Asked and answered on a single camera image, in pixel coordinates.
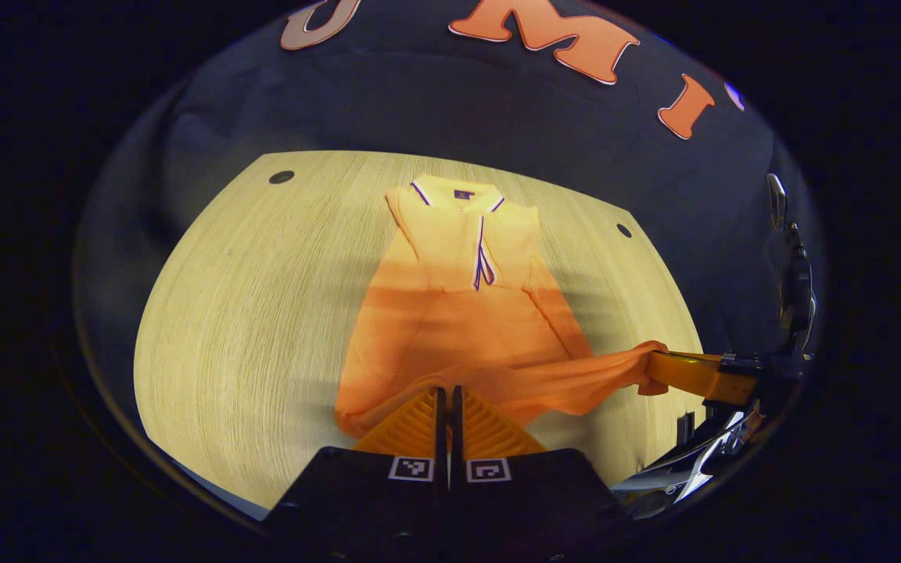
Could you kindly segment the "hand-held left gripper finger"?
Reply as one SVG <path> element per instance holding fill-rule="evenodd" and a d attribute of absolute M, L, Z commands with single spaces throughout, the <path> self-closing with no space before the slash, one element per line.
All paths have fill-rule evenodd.
<path fill-rule="evenodd" d="M 532 452 L 529 436 L 457 387 L 450 415 L 454 560 L 603 560 L 630 517 L 576 449 Z"/>
<path fill-rule="evenodd" d="M 354 448 L 323 446 L 264 519 L 287 560 L 437 560 L 447 394 L 419 393 Z"/>

